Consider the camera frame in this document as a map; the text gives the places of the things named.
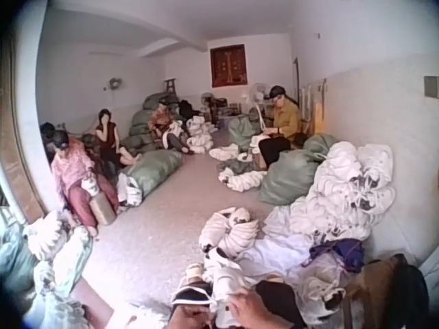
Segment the yellow jacket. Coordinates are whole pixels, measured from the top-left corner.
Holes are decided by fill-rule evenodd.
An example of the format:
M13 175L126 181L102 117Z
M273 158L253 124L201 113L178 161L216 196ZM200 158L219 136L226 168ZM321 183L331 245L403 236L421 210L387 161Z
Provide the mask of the yellow jacket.
M293 140L293 135L300 132L300 111L299 108L289 99L285 98L282 108L274 109L275 128L282 128L282 135Z

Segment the white wall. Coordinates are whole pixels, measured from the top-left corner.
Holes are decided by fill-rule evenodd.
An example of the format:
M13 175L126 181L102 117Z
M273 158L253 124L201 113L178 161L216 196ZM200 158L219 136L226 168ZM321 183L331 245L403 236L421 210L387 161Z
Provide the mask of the white wall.
M229 102L243 102L242 93L257 82L280 84L287 90L293 86L291 45L288 34L266 34L212 40L209 49L245 44L247 86L212 88L210 52L185 48L165 56L166 78L176 78L177 95L194 108L201 106L201 94L212 92Z
M48 210L58 207L36 111L36 59L47 1L30 1L16 24L16 119L30 179Z
M38 55L37 104L40 123L66 123L72 132L96 126L102 108L113 112L122 137L145 98L163 89L162 58L136 58L130 49L105 45L43 43ZM104 91L108 80L120 89Z
M433 0L294 0L290 31L301 84L372 62L439 50L439 14Z
M417 0L296 1L292 15L301 82L328 78L327 132L394 152L396 201L369 251L404 251L422 263L439 243L439 100L423 96L423 76L439 75L437 8Z

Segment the ceiling beam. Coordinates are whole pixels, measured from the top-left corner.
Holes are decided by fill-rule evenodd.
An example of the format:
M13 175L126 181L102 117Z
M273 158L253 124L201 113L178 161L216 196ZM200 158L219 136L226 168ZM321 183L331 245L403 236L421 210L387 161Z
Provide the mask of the ceiling beam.
M153 0L53 0L56 9L86 12L119 19L149 29L165 38L172 38L185 46L207 51L207 41L197 31L170 15Z
M157 40L156 42L152 42L149 45L145 46L144 48L140 49L138 52L139 57L148 57L156 55L157 53L161 51L165 51L166 49L177 45L180 43L178 40L173 38L164 38Z

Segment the woman in dark red top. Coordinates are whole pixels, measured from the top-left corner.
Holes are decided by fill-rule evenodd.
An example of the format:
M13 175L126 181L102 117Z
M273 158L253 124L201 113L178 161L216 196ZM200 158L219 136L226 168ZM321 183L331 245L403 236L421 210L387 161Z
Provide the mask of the woman in dark red top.
M96 135L100 142L101 158L114 163L116 168L132 166L140 158L140 154L134 158L125 147L121 146L116 123L111 122L111 113L106 108L99 112Z

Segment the woman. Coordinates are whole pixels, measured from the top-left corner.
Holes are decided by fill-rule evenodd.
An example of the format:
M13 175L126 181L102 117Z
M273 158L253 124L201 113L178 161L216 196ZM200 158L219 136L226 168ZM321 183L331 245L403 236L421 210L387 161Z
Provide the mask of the woman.
M104 108L99 112L98 117L96 135L100 142L101 158L114 163L118 169L135 165L141 155L134 158L125 147L121 146L116 123L111 122L110 111Z
M263 133L271 138L259 142L259 149L267 167L279 160L282 151L291 149L294 135L300 131L298 105L287 96L285 89L274 86L270 90L270 98L274 102L274 127L265 128Z
M171 149L172 147L184 154L192 155L193 152L189 149L186 143L180 139L181 132L185 130L185 127L175 126L174 120L171 118L171 113L168 111L165 100L161 99L158 103L157 110L148 122L151 131L155 132L157 137L163 140L163 146L165 149Z
M56 131L52 141L56 155L51 164L51 169L61 205L64 208L69 204L91 236L96 236L97 222L89 205L91 196L81 187L84 178L95 175L95 163L87 156L80 144L72 143L69 140L66 132ZM107 196L113 210L116 212L119 206L116 189L111 186L104 176L97 175L96 178L97 185Z

